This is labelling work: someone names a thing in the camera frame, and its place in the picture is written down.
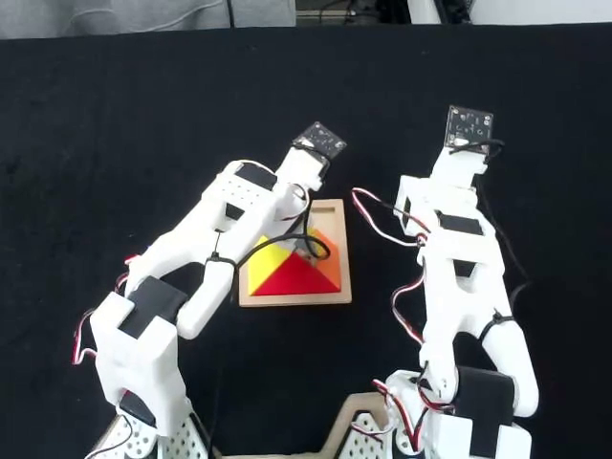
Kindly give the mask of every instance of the gray cloth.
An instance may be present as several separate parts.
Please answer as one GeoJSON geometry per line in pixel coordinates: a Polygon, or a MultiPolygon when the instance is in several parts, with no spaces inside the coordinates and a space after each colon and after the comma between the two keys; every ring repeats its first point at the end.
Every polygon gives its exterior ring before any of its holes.
{"type": "MultiPolygon", "coordinates": [[[[295,0],[231,0],[236,27],[291,27],[295,0]]],[[[227,0],[0,0],[0,38],[230,26],[227,0]]]]}

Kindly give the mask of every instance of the metal base plate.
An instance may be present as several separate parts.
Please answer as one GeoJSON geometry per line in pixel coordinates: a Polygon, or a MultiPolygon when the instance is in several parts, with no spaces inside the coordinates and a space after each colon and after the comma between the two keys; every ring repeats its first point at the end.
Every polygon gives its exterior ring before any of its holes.
{"type": "MultiPolygon", "coordinates": [[[[357,414],[354,422],[368,431],[380,430],[374,417],[368,412],[357,414]]],[[[389,434],[382,435],[382,441],[377,442],[349,427],[344,444],[338,450],[337,459],[391,459],[391,448],[387,447],[390,438],[389,434]]]]}
{"type": "MultiPolygon", "coordinates": [[[[208,459],[206,442],[193,421],[188,417],[176,435],[170,438],[156,437],[151,427],[132,416],[125,415],[132,426],[132,435],[123,445],[102,452],[95,459],[208,459]]],[[[110,448],[121,443],[130,427],[122,416],[117,416],[96,449],[110,448]]]]}

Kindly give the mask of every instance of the pyramid puzzle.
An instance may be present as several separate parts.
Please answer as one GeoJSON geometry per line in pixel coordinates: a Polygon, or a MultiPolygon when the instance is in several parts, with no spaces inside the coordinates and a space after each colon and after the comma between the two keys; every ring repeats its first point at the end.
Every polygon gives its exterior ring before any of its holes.
{"type": "MultiPolygon", "coordinates": [[[[329,258],[311,263],[294,251],[272,244],[248,263],[249,295],[333,294],[341,290],[338,246],[317,229],[308,231],[330,250],[329,258]]],[[[268,240],[262,236],[257,244],[268,240]]]]}

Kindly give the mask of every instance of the black tabletop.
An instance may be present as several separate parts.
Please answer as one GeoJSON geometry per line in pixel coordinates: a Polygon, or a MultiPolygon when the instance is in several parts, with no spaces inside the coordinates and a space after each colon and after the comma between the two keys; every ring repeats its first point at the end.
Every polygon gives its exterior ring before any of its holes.
{"type": "MultiPolygon", "coordinates": [[[[353,304],[226,303],[181,342],[179,364],[225,454],[319,449],[347,395],[418,364],[388,309],[392,289],[418,274],[414,253],[378,238],[349,189],[393,200],[402,174],[428,175],[452,103],[494,112],[507,143],[485,189],[533,280],[516,303],[541,394],[520,422],[533,457],[596,451],[609,348],[611,40],[612,26],[585,25],[0,42],[3,452],[84,455],[113,408],[93,364],[70,365],[81,313],[228,161],[276,166],[315,120],[349,144],[318,197],[345,199],[353,304]]],[[[399,233],[388,214],[377,219],[399,233]]],[[[511,289],[522,279],[507,264],[511,289]]],[[[423,326],[422,292],[402,308],[423,326]]],[[[456,354],[488,364],[473,339],[459,338],[456,354]]]]}

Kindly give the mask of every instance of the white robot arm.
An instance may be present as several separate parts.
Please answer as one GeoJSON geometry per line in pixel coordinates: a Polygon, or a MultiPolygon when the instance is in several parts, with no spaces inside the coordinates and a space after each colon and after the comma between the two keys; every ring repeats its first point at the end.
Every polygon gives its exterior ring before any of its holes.
{"type": "Polygon", "coordinates": [[[445,145],[430,177],[400,180],[394,213],[404,234],[420,242],[417,262],[424,269],[427,320],[416,338],[423,370],[398,371],[379,390],[397,397],[389,405],[392,419],[401,419],[398,404],[413,430],[422,418],[415,441],[399,431],[395,437],[405,454],[424,448],[426,457],[453,459],[530,455],[531,436],[513,416],[536,411],[536,376],[512,317],[495,228],[476,208],[472,187],[499,145],[491,132],[491,114],[450,107],[445,145]],[[457,366],[453,341],[459,332],[480,340],[497,372],[457,366]]]}
{"type": "Polygon", "coordinates": [[[96,368],[109,403],[160,436],[177,432],[191,411],[177,366],[178,336],[199,335],[261,236],[294,230],[307,213],[309,191],[319,190],[345,146],[315,123],[276,172],[250,161],[229,163],[174,229],[131,260],[124,296],[111,293],[91,315],[96,368]],[[204,265],[205,273],[187,298],[160,279],[191,262],[204,265]]]}

